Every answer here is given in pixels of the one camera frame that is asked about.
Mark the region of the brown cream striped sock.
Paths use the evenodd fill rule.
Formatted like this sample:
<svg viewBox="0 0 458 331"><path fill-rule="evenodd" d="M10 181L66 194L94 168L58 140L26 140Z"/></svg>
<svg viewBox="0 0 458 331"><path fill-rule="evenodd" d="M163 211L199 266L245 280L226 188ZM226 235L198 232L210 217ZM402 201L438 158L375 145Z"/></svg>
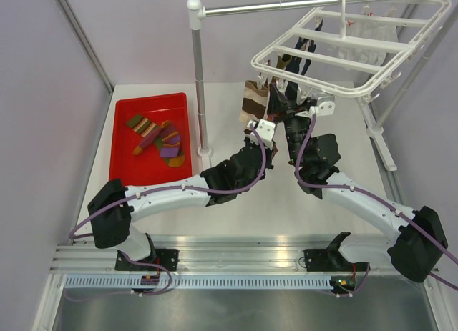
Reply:
<svg viewBox="0 0 458 331"><path fill-rule="evenodd" d="M243 102L239 115L239 121L243 123L245 134L250 134L247 127L250 120L260 120L265 116L268 106L268 87L266 85L258 88L256 81L245 81L243 90Z"/></svg>

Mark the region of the olive green striped sock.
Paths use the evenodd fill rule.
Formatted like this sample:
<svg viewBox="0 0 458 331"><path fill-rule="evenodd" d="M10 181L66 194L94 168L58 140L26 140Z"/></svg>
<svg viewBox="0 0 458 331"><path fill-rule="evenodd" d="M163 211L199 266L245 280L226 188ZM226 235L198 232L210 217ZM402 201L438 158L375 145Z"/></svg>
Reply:
<svg viewBox="0 0 458 331"><path fill-rule="evenodd" d="M133 116L133 118L129 119L126 122L126 126L129 129L131 129L135 134L140 135L140 133L142 131L144 131L151 122L153 122L153 121L148 119L147 117L144 117L141 114L136 114L136 115ZM148 148L150 148L152 146L154 146L157 149L157 147L154 144L150 145ZM184 154L184 152L182 150L182 137L181 137L180 152L179 152L178 156L175 157L175 158L172 158L172 159L162 159L162 160L163 160L164 163L166 163L166 165L168 167L171 167L171 168L179 168L182 165L184 165L184 163L185 163L185 154Z"/></svg>

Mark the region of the purple striped sock front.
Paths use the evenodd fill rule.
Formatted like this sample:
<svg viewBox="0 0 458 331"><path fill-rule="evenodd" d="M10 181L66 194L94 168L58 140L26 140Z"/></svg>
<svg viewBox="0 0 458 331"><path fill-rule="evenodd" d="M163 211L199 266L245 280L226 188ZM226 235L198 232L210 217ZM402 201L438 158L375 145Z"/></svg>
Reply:
<svg viewBox="0 0 458 331"><path fill-rule="evenodd" d="M142 136L142 140L134 148L132 152L134 156L141 154L152 144L157 147L160 158L162 159L175 158L180 152L180 133L169 120L166 120L161 125L151 122L140 135Z"/></svg>

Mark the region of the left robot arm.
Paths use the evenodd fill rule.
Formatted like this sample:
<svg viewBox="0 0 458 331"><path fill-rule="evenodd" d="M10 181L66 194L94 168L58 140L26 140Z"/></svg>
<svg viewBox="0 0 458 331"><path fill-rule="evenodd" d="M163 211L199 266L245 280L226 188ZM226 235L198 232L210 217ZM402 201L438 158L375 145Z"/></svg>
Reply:
<svg viewBox="0 0 458 331"><path fill-rule="evenodd" d="M132 234L131 224L169 210L210 207L230 202L264 179L272 169L276 143L262 145L249 137L230 159L187 179L152 186L124 186L108 181L88 204L95 246L115 248Z"/></svg>

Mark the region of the white clip sock hanger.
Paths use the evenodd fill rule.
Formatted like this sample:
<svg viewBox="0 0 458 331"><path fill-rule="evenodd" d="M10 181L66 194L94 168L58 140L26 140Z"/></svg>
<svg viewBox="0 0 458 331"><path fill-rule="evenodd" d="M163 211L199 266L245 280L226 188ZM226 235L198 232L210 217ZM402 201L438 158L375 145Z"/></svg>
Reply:
<svg viewBox="0 0 458 331"><path fill-rule="evenodd" d="M433 34L452 8L451 0L324 0L260 50L251 66L339 97L358 98L396 78L394 72ZM297 74L268 65L276 55L297 57L328 71L368 74L354 88L317 74Z"/></svg>

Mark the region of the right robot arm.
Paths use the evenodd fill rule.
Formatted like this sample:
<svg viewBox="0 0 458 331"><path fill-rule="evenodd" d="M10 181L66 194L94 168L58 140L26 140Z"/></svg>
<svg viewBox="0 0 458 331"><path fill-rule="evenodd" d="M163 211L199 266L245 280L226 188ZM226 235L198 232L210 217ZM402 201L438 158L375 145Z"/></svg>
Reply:
<svg viewBox="0 0 458 331"><path fill-rule="evenodd" d="M336 135L311 135L320 110L312 99L298 104L276 84L269 86L267 115L284 126L290 163L301 189L350 211L384 235L383 239L361 242L342 232L326 249L328 265L335 270L359 262L391 265L405 278L423 282L442 256L456 262L433 209L424 206L415 210L384 199L338 169L341 156Z"/></svg>

